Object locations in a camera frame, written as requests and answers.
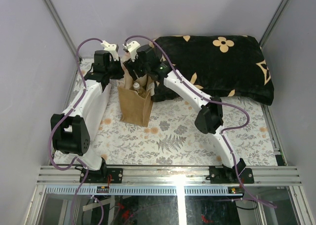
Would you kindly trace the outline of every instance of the black fabric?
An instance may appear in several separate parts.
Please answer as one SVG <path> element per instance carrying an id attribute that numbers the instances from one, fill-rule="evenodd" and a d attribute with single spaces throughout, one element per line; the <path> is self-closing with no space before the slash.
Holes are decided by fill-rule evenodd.
<path id="1" fill-rule="evenodd" d="M 249 97 L 259 103 L 272 104 L 274 87 L 270 72 L 254 37 L 172 36 L 159 37 L 156 42 L 175 68 L 203 92 L 218 97 Z M 162 54 L 155 50 L 163 60 Z M 177 96 L 162 84 L 156 84 L 152 100 L 160 102 Z"/>

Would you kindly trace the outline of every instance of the pillow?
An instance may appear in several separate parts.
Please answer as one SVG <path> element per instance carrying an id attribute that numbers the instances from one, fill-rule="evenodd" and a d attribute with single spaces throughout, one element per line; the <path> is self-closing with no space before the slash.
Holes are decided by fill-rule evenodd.
<path id="1" fill-rule="evenodd" d="M 243 96 L 271 105 L 274 87 L 259 43 L 251 36 L 159 37 L 172 64 L 201 91 L 218 97 Z M 157 55 L 164 61 L 161 52 Z M 154 102 L 178 95 L 155 83 Z"/>

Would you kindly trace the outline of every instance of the beige flower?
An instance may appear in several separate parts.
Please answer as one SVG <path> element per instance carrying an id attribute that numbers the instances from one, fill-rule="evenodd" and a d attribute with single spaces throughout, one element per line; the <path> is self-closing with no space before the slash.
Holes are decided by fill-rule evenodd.
<path id="1" fill-rule="evenodd" d="M 213 41 L 214 46 L 219 46 L 221 52 L 228 52 L 228 47 L 232 47 L 234 42 L 231 40 L 227 40 L 225 37 L 218 37 L 218 40 Z"/>

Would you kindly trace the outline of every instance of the brown paper bag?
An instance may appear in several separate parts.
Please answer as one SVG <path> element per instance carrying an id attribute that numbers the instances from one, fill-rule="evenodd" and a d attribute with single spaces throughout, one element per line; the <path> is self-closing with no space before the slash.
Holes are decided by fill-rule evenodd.
<path id="1" fill-rule="evenodd" d="M 136 82 L 146 89 L 147 97 L 142 98 L 137 94 L 136 91 L 130 90 L 133 85 L 133 79 L 124 67 L 123 69 L 125 71 L 124 79 L 123 81 L 118 82 L 118 98 L 120 109 L 122 111 L 121 121 L 148 127 L 148 122 L 153 107 L 153 102 L 151 100 L 151 90 L 148 88 L 148 86 L 152 86 L 150 84 L 153 81 L 147 77 L 142 77 L 136 80 Z"/>

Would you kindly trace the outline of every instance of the floral pattern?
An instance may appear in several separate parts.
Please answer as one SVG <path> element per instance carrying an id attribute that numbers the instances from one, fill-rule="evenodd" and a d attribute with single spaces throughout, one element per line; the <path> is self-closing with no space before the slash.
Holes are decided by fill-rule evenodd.
<path id="1" fill-rule="evenodd" d="M 227 40 L 225 37 L 218 37 L 218 40 L 213 41 L 214 46 L 219 46 L 221 52 L 228 52 L 228 47 L 232 47 L 234 42 L 232 40 Z"/>
<path id="2" fill-rule="evenodd" d="M 92 59 L 83 59 L 84 74 Z M 194 121 L 197 116 L 188 102 L 181 98 L 154 103 L 148 127 L 123 123 L 116 80 L 111 80 L 109 103 L 99 131 L 90 147 L 104 157 L 108 164 L 142 165 L 220 165 L 221 158 L 208 135 L 200 133 Z M 71 100 L 82 86 L 78 76 Z M 260 104 L 247 98 L 222 98 L 244 108 L 251 117 L 250 124 L 228 131 L 228 137 L 247 165 L 277 165 L 273 146 Z M 241 125 L 246 117 L 240 111 L 223 106 L 224 124 Z M 55 153 L 55 162 L 68 164 L 72 157 Z"/>

